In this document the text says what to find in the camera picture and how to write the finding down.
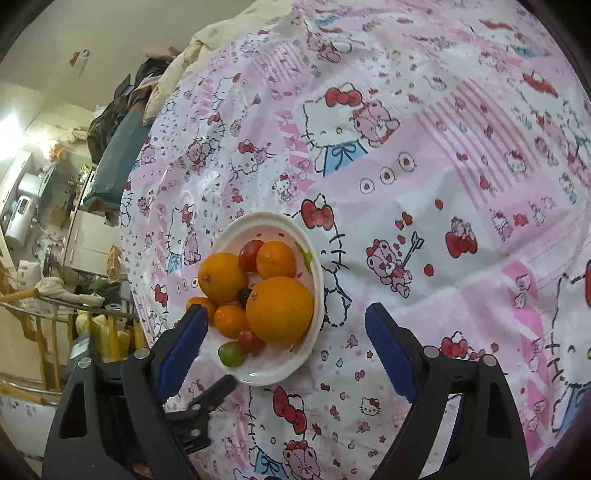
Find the small mandarin near leaf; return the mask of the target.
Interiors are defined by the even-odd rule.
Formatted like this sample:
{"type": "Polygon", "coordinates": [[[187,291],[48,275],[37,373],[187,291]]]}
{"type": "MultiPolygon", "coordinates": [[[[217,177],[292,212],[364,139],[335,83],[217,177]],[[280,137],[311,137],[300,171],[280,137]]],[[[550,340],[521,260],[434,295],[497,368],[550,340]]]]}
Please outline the small mandarin near leaf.
{"type": "Polygon", "coordinates": [[[297,273],[294,251],[280,241],[264,243],[256,255],[256,271],[263,279],[277,276],[293,278],[297,273]]]}

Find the large orange in plate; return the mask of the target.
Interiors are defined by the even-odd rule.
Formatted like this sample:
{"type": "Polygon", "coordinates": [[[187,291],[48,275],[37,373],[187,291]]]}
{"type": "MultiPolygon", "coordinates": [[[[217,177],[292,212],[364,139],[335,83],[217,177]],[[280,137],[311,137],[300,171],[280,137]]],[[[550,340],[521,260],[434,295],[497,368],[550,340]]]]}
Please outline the large orange in plate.
{"type": "Polygon", "coordinates": [[[200,265],[197,278],[202,293],[217,305],[235,301],[249,285],[249,276],[240,268],[238,256],[228,252],[208,256],[200,265]]]}

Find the cream quilt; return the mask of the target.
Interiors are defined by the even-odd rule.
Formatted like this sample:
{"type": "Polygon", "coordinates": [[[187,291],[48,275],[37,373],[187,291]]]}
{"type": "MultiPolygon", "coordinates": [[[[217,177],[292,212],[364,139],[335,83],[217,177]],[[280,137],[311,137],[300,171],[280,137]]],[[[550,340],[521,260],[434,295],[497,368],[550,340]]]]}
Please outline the cream quilt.
{"type": "Polygon", "coordinates": [[[188,46],[171,61],[158,79],[144,109],[143,125],[153,123],[180,79],[204,65],[207,58],[216,50],[228,46],[240,37],[270,26],[290,13],[290,10],[291,1],[287,0],[254,1],[249,8],[235,17],[209,24],[196,32],[188,46]]]}

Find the red cherry tomato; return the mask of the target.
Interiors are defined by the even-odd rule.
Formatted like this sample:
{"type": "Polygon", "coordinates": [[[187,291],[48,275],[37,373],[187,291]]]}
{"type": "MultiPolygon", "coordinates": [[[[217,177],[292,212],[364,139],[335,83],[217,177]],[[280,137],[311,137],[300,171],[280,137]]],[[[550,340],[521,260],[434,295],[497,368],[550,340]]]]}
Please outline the red cherry tomato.
{"type": "Polygon", "coordinates": [[[238,254],[238,264],[246,273],[256,272],[256,259],[264,242],[259,239],[250,240],[242,246],[238,254]]]}
{"type": "Polygon", "coordinates": [[[245,329],[238,335],[238,345],[247,354],[256,354],[262,351],[266,343],[256,336],[252,330],[245,329]]]}

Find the pink Hello Kitty bedsheet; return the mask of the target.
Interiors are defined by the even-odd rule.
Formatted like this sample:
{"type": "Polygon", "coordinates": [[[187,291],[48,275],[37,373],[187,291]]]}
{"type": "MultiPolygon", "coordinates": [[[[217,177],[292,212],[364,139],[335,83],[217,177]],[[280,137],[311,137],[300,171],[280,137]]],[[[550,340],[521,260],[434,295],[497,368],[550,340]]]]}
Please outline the pink Hello Kitty bedsheet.
{"type": "Polygon", "coordinates": [[[124,188],[123,262],[155,341],[236,219],[286,215],[325,289],[311,356],[242,386],[207,479],[367,479],[408,412],[363,326],[380,302],[453,358],[495,355],[529,465],[590,397],[590,100],[522,1],[293,1],[188,68],[124,188]]]}

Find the large orange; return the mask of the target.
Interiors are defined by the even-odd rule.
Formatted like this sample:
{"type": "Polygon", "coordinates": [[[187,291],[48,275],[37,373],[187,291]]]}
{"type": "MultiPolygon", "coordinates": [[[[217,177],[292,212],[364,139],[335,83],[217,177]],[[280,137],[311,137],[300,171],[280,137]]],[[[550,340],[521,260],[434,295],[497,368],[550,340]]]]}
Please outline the large orange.
{"type": "Polygon", "coordinates": [[[252,287],[245,313],[252,332],[266,344],[290,345],[307,332],[315,300],[297,279],[277,276],[252,287]]]}
{"type": "Polygon", "coordinates": [[[208,256],[200,265],[197,278],[202,293],[217,305],[235,301],[249,285],[249,276],[240,268],[238,256],[228,252],[208,256]]]}

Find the blue pillow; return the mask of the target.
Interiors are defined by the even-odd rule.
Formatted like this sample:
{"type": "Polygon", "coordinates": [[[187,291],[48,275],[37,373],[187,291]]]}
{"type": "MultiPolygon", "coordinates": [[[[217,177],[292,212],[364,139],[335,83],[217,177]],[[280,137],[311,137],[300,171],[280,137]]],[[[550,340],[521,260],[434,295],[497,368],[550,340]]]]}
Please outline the blue pillow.
{"type": "Polygon", "coordinates": [[[85,211],[119,210],[128,176],[150,130],[143,124],[142,117],[142,111],[132,109],[115,130],[95,170],[92,186],[83,199],[85,211]]]}

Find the mandarin in plate front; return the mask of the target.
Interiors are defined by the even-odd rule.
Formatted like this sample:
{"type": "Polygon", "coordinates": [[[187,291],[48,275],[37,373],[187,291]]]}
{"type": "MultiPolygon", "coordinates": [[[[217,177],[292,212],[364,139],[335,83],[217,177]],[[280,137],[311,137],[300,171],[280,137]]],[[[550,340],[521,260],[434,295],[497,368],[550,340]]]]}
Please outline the mandarin in plate front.
{"type": "Polygon", "coordinates": [[[224,337],[235,340],[249,326],[245,309],[238,304],[219,306],[213,315],[213,326],[224,337]]]}

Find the pile of clothes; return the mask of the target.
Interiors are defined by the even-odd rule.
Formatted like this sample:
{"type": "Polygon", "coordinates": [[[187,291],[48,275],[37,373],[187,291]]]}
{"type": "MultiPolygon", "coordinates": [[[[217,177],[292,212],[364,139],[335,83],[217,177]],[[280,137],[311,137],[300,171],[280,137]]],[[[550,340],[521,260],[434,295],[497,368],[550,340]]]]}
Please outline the pile of clothes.
{"type": "Polygon", "coordinates": [[[112,101],[94,116],[87,130],[87,147],[93,164],[97,165],[101,160],[128,111],[149,98],[160,76],[178,55],[179,51],[174,47],[169,47],[165,53],[149,54],[135,75],[128,74],[116,87],[112,101]]]}

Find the orange mandarin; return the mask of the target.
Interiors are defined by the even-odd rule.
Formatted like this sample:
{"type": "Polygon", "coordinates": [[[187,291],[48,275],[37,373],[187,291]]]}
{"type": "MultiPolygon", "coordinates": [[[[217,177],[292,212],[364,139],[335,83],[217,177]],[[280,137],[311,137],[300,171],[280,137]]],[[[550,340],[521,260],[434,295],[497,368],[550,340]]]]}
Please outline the orange mandarin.
{"type": "Polygon", "coordinates": [[[201,296],[191,297],[185,304],[185,310],[190,310],[190,307],[193,305],[204,307],[207,312],[208,323],[211,324],[213,322],[214,314],[217,311],[217,305],[211,299],[201,296]]]}

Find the white pink oval plate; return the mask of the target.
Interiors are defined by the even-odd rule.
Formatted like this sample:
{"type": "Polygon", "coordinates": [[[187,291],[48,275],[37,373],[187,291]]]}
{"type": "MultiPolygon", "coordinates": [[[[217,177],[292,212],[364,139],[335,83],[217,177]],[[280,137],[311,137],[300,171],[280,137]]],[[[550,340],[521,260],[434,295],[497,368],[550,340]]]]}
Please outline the white pink oval plate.
{"type": "Polygon", "coordinates": [[[204,351],[250,386],[269,386],[304,365],[325,315],[324,275],[308,235],[287,215],[233,221],[197,271],[215,304],[204,351]]]}

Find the dark purple grape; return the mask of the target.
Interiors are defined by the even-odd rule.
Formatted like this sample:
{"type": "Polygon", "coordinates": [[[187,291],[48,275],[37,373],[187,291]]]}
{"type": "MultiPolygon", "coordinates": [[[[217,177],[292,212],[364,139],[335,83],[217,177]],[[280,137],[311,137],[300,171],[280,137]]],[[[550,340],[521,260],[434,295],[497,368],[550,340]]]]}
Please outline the dark purple grape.
{"type": "Polygon", "coordinates": [[[250,288],[245,288],[239,291],[238,293],[238,303],[242,306],[243,309],[246,308],[247,301],[249,301],[249,296],[252,293],[250,288]]]}

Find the green lime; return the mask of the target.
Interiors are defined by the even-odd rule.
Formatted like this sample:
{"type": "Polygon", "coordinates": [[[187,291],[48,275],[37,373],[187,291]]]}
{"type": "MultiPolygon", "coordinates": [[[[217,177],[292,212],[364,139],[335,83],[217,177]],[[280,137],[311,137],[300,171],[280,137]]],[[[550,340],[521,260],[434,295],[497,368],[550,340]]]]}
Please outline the green lime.
{"type": "Polygon", "coordinates": [[[221,364],[228,368],[241,366],[249,356],[237,341],[226,342],[219,346],[217,355],[221,364]]]}

